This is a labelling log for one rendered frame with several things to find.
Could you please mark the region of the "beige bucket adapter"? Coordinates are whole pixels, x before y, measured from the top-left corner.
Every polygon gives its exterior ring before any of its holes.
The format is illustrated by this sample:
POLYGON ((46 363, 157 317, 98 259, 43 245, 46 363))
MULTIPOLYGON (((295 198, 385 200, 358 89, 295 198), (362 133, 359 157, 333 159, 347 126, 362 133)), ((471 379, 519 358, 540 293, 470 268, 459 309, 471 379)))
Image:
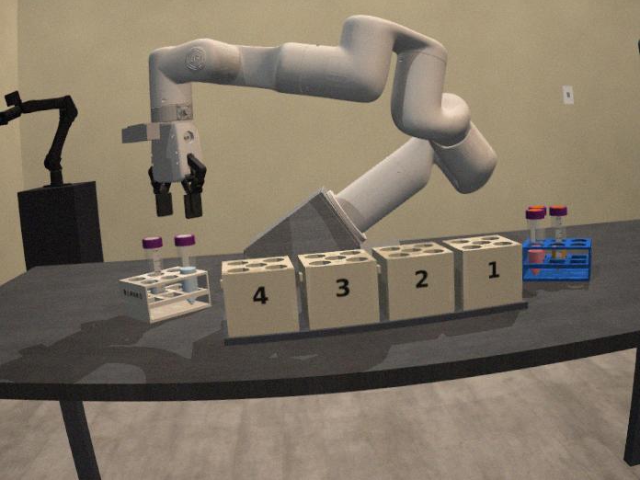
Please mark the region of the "beige bucket adapter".
POLYGON ((310 330, 380 322, 377 260, 363 249, 298 255, 310 330))
POLYGON ((378 266, 379 310, 389 321, 454 312, 451 250, 429 242, 371 251, 378 266))
POLYGON ((288 256, 224 261, 229 337, 300 331, 295 281, 288 256))
POLYGON ((454 253, 454 304, 459 308, 522 302, 522 244, 491 235, 441 245, 454 253))

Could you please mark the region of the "blue tube rack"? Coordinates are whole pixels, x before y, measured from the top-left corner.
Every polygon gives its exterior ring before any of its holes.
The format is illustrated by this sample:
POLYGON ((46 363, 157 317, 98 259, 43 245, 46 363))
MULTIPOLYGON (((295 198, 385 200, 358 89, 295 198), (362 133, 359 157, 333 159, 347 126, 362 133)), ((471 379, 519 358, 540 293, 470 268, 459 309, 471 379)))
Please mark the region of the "blue tube rack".
POLYGON ((551 238, 548 238, 543 242, 543 246, 528 246, 527 239, 522 246, 522 281, 589 281, 591 273, 589 258, 591 262, 591 238, 567 238, 566 242, 551 242, 551 238), (542 264, 528 264, 528 249, 588 249, 589 254, 566 255, 566 258, 552 258, 552 255, 545 255, 542 264), (533 276, 530 269, 541 269, 541 271, 537 276, 533 276))

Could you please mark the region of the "beige tube rack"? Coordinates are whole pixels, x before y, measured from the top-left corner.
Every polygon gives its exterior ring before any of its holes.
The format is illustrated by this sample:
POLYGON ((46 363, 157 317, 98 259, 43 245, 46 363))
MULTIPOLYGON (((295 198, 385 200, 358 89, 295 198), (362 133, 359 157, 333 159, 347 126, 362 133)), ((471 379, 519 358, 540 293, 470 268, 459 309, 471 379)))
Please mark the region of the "beige tube rack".
POLYGON ((164 269, 164 273, 164 275, 157 277, 149 277, 147 274, 143 274, 119 281, 123 315, 151 324, 211 307, 209 279, 204 270, 197 269, 197 273, 182 275, 179 273, 179 267, 175 267, 164 269), (197 276, 199 290, 190 293, 183 292, 180 281, 197 276), (163 280, 166 278, 174 279, 163 280), (166 286, 166 292, 164 293, 155 295, 147 291, 148 288, 175 281, 178 281, 178 284, 166 286), (155 283, 143 284, 147 282, 155 283), (190 305, 186 301, 187 299, 195 297, 198 298, 193 305, 190 305))

